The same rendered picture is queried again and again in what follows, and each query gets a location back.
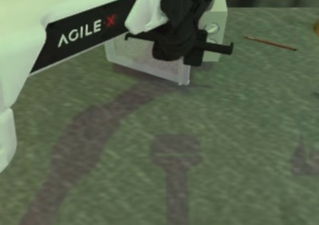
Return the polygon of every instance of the orange stick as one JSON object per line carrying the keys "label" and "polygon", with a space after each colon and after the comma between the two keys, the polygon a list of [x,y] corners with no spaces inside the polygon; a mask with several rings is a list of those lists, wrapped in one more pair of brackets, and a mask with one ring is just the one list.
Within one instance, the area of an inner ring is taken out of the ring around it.
{"label": "orange stick", "polygon": [[286,45],[283,45],[283,44],[278,44],[278,43],[271,42],[271,41],[264,40],[264,39],[257,39],[257,38],[254,38],[254,37],[251,37],[251,36],[246,36],[246,35],[244,36],[244,38],[249,39],[249,40],[253,40],[253,41],[257,41],[257,42],[261,42],[261,43],[264,43],[264,44],[270,44],[270,45],[277,46],[277,47],[284,48],[284,49],[297,51],[296,48],[292,48],[290,46],[286,46]]}

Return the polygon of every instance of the black label panel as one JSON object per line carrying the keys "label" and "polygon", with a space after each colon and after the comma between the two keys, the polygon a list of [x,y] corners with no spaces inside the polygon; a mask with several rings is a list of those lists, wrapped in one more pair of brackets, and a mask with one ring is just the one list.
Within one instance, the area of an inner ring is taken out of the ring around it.
{"label": "black label panel", "polygon": [[31,73],[127,32],[124,23],[136,0],[117,0],[52,22]]}

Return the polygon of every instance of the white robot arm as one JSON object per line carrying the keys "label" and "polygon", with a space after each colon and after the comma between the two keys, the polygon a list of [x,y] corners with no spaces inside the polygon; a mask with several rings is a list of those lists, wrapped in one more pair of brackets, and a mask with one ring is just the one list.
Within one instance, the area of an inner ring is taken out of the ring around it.
{"label": "white robot arm", "polygon": [[[231,54],[232,45],[205,43],[210,39],[203,29],[221,30],[215,38],[222,42],[227,16],[226,4],[219,2],[215,14],[221,13],[223,25],[210,23],[204,13],[212,12],[208,4],[207,0],[0,0],[0,173],[16,150],[11,106],[30,75],[127,32],[127,37],[154,41],[161,52],[153,51],[156,59],[183,57],[185,66],[199,66],[216,53]],[[175,38],[167,35],[187,29],[187,22],[198,24],[194,38],[201,31],[202,39],[187,41],[189,48],[181,52]],[[175,43],[168,49],[170,39]]]}

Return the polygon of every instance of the red letter x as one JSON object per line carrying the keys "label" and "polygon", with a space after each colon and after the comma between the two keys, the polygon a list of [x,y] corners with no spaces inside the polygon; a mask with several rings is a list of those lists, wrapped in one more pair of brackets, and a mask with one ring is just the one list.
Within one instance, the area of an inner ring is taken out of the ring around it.
{"label": "red letter x", "polygon": [[113,15],[111,15],[111,16],[108,16],[108,17],[106,18],[107,23],[104,22],[104,25],[105,25],[106,27],[110,27],[111,25],[115,25],[115,22],[114,22],[115,17],[116,17],[115,14],[113,14]]}

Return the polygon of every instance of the green tablecloth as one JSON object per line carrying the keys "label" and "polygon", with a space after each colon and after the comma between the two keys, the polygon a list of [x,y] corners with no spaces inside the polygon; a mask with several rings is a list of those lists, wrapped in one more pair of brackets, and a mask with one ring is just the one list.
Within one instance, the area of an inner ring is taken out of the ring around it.
{"label": "green tablecloth", "polygon": [[[233,55],[193,69],[188,87],[115,72],[102,47],[31,77],[0,224],[317,225],[318,18],[230,9]],[[183,161],[196,162],[187,177]]]}

